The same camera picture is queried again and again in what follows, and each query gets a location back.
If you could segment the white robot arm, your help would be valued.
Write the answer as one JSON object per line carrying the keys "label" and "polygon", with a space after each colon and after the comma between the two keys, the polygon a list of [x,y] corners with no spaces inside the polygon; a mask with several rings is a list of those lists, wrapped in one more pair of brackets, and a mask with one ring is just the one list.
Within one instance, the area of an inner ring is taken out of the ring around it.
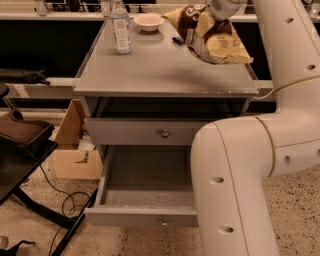
{"label": "white robot arm", "polygon": [[301,0],[253,0],[277,100],[209,123],[191,147],[203,256],[279,256],[264,180],[319,163],[319,35]]}

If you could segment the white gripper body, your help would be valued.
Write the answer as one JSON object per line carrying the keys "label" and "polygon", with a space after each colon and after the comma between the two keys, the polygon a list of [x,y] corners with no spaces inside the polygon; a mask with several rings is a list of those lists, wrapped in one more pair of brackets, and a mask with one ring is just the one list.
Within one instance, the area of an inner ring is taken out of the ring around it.
{"label": "white gripper body", "polygon": [[228,20],[236,14],[247,0],[206,0],[206,5],[217,21]]}

